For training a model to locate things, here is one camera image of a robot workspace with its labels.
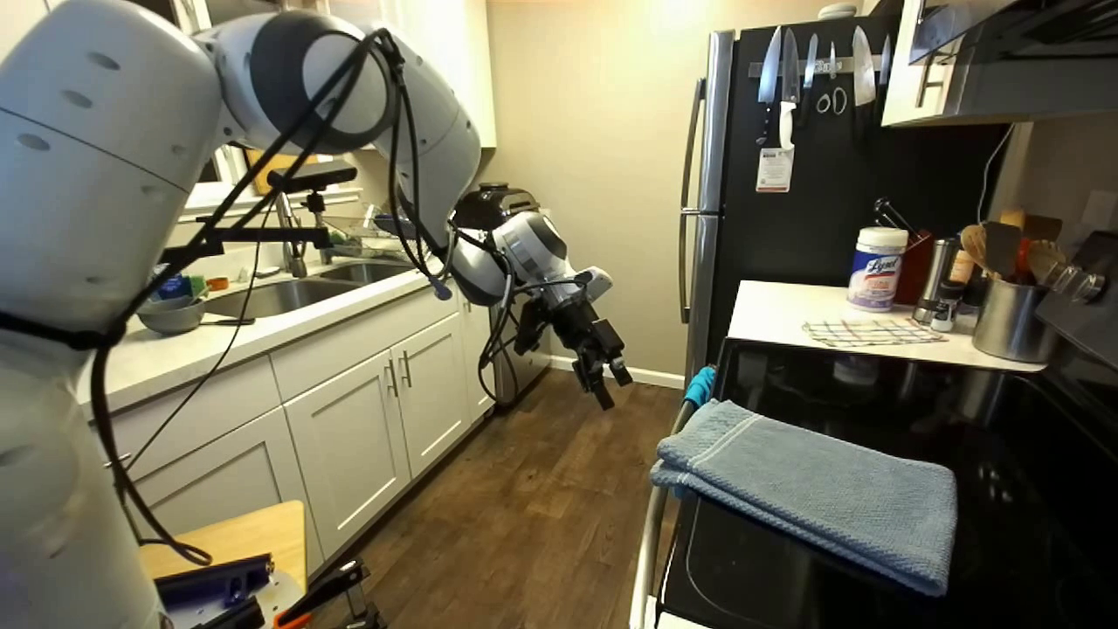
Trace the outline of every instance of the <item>refrigerator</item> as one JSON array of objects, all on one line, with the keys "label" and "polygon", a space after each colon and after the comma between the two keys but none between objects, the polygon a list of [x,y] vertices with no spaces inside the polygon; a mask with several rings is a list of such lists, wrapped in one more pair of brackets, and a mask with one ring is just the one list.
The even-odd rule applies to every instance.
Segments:
[{"label": "refrigerator", "polygon": [[[685,378],[716,364],[741,279],[829,282],[849,279],[861,226],[896,208],[924,234],[958,234],[992,189],[1007,127],[882,131],[896,24],[882,17],[778,24],[797,49],[797,146],[786,192],[772,192],[769,157],[778,113],[758,102],[776,29],[713,33],[700,77],[681,212],[678,301],[687,325]],[[856,110],[856,33],[875,57],[877,102]],[[815,81],[802,88],[815,38]]]}]

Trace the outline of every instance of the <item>stove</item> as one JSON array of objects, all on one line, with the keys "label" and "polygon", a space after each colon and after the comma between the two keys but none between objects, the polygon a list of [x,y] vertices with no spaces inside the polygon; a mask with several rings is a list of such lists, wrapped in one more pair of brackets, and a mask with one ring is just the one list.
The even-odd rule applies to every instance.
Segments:
[{"label": "stove", "polygon": [[722,629],[1118,626],[1118,372],[1062,346],[1018,378],[726,342],[719,400],[958,477],[946,597],[681,499],[659,611]]}]

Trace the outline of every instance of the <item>kitchen sink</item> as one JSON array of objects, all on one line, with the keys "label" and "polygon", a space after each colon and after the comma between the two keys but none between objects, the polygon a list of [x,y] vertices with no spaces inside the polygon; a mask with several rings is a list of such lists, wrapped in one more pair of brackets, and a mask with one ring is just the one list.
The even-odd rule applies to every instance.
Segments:
[{"label": "kitchen sink", "polygon": [[207,301],[207,312],[236,319],[248,296],[243,319],[271,319],[271,314],[287,314],[351,291],[355,291],[355,282],[338,282],[338,279],[259,282],[250,291],[235,291]]},{"label": "kitchen sink", "polygon": [[342,279],[342,282],[380,282],[387,275],[399,275],[411,268],[408,263],[399,263],[399,258],[365,258],[365,263],[342,263],[342,266],[332,266],[324,273],[318,273],[321,279]]}]

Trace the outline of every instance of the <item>wooden floor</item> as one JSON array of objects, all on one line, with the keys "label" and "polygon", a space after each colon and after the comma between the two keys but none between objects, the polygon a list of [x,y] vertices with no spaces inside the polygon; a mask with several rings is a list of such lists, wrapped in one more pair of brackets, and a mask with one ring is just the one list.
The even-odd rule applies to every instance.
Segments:
[{"label": "wooden floor", "polygon": [[552,372],[488,421],[360,551],[391,629],[621,629],[652,448],[681,392]]}]

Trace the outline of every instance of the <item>dish towel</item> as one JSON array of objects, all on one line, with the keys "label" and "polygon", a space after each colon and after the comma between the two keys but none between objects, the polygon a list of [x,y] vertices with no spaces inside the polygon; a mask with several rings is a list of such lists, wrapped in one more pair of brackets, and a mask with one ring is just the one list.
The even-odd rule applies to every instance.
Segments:
[{"label": "dish towel", "polygon": [[735,401],[701,406],[657,448],[652,482],[701,494],[920,595],[943,597],[953,477]]}]

